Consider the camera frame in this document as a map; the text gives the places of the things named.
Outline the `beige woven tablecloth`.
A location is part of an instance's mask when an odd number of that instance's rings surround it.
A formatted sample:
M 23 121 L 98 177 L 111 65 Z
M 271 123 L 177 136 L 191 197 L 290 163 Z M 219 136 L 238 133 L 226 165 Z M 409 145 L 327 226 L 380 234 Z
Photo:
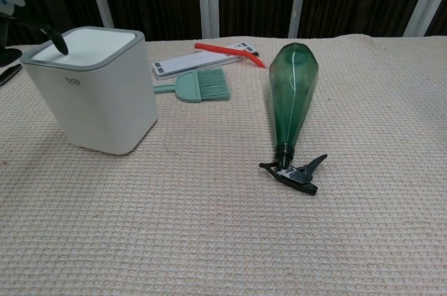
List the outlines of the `beige woven tablecloth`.
M 157 96 L 125 156 L 70 144 L 25 71 L 0 87 L 0 296 L 447 296 L 447 36 L 307 45 L 314 196 L 259 167 L 270 86 L 249 63 L 229 101 Z

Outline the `short white strip grey squares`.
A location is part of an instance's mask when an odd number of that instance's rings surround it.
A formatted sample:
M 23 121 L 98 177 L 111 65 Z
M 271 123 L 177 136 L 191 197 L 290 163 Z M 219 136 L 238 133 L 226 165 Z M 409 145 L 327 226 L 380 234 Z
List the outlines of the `short white strip grey squares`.
M 257 57 L 259 56 L 258 50 L 246 41 L 242 41 L 240 43 L 230 45 L 230 48 L 234 48 L 236 50 L 244 50 L 244 51 L 250 52 L 251 54 L 253 54 Z

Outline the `green hand brush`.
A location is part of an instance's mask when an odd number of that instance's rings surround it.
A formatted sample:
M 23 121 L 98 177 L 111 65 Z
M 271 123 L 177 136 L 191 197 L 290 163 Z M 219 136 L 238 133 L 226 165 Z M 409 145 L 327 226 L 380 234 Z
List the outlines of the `green hand brush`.
M 153 86 L 155 94 L 174 93 L 186 103 L 225 101 L 230 98 L 226 76 L 221 68 L 189 71 L 178 75 L 173 84 Z

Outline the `long white strip grey squares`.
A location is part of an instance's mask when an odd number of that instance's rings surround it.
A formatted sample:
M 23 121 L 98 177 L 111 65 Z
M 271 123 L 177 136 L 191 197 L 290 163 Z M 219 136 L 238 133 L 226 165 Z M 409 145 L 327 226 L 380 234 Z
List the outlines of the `long white strip grey squares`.
M 220 67 L 241 60 L 242 57 L 234 55 L 202 51 L 156 61 L 152 64 L 152 71 L 158 79 L 166 79 L 181 73 Z

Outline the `white plastic container lid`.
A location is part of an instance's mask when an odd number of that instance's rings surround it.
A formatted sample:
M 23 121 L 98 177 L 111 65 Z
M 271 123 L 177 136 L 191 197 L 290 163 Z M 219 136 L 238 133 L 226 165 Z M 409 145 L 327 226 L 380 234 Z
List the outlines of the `white plastic container lid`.
M 98 64 L 135 38 L 135 34 L 107 31 L 105 29 L 77 29 L 64 35 L 68 54 L 64 55 L 50 45 L 32 59 L 46 61 L 51 64 L 66 64 L 72 66 L 91 66 Z

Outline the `green spray bottle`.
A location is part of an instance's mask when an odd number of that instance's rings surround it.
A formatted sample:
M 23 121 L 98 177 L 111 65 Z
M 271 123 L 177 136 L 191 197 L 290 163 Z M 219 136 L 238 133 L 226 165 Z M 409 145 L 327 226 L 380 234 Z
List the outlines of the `green spray bottle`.
M 318 82 L 318 62 L 307 45 L 290 43 L 280 49 L 270 64 L 269 79 L 276 145 L 274 161 L 260 163 L 259 167 L 290 188 L 316 195 L 313 172 L 328 155 L 300 167 L 292 162 Z

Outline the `red plastic stick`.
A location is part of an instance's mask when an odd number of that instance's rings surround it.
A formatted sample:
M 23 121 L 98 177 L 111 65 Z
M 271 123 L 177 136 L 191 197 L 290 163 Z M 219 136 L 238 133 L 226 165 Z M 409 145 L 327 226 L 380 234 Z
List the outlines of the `red plastic stick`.
M 209 45 L 204 43 L 195 43 L 194 47 L 199 50 L 206 50 L 209 52 L 216 52 L 220 54 L 229 54 L 233 56 L 238 57 L 245 57 L 251 60 L 253 63 L 255 63 L 260 68 L 266 68 L 265 64 L 254 54 L 246 51 L 246 50 L 238 50 L 231 47 L 220 47 L 216 45 Z

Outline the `white mini trash bin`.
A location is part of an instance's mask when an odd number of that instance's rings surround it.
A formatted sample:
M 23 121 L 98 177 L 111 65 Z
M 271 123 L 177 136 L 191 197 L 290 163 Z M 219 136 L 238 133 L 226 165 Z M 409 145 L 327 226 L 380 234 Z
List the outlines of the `white mini trash bin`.
M 23 52 L 20 63 L 43 97 L 68 141 L 108 154 L 127 154 L 155 125 L 159 114 L 145 36 L 140 31 L 103 27 L 135 34 L 135 38 L 104 61 L 72 66 L 35 61 L 47 41 Z

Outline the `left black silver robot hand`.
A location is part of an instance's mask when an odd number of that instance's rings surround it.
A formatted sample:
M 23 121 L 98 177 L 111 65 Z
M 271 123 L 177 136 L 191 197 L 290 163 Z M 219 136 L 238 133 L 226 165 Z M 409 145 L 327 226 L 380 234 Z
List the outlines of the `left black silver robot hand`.
M 21 50 L 6 47 L 10 22 L 17 22 L 26 27 L 40 30 L 53 42 L 60 53 L 68 54 L 62 34 L 50 23 L 33 14 L 27 8 L 25 0 L 0 0 L 0 68 L 13 63 L 22 55 Z

